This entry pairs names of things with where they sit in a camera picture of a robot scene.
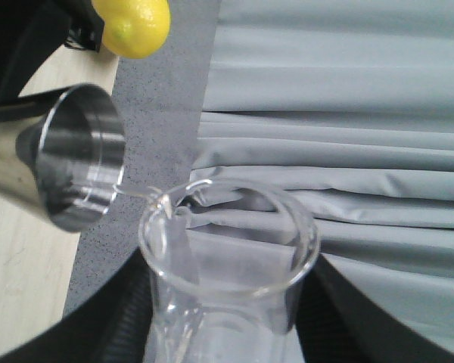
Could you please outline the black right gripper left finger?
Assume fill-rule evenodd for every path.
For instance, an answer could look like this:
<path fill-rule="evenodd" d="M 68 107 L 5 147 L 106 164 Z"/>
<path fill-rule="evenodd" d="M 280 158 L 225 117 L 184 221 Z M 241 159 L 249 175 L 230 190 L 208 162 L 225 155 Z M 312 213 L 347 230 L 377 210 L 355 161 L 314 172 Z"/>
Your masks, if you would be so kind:
<path fill-rule="evenodd" d="M 142 362 L 153 315 L 150 272 L 139 250 L 101 289 L 0 362 Z"/>

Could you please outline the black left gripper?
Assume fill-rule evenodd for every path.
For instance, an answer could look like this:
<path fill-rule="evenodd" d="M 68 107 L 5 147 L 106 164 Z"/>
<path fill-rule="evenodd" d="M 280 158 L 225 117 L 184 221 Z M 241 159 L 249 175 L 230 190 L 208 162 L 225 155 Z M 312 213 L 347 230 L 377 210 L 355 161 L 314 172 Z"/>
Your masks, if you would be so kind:
<path fill-rule="evenodd" d="M 0 1 L 0 102 L 17 98 L 62 45 L 98 52 L 103 30 L 91 1 Z"/>

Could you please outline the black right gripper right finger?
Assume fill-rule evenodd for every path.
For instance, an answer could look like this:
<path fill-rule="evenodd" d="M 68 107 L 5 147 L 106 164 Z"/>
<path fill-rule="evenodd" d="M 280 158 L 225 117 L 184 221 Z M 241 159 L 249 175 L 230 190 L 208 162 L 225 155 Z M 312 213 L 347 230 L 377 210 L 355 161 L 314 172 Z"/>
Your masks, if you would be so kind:
<path fill-rule="evenodd" d="M 321 256 L 301 284 L 302 362 L 454 362 L 454 352 L 398 322 Z"/>

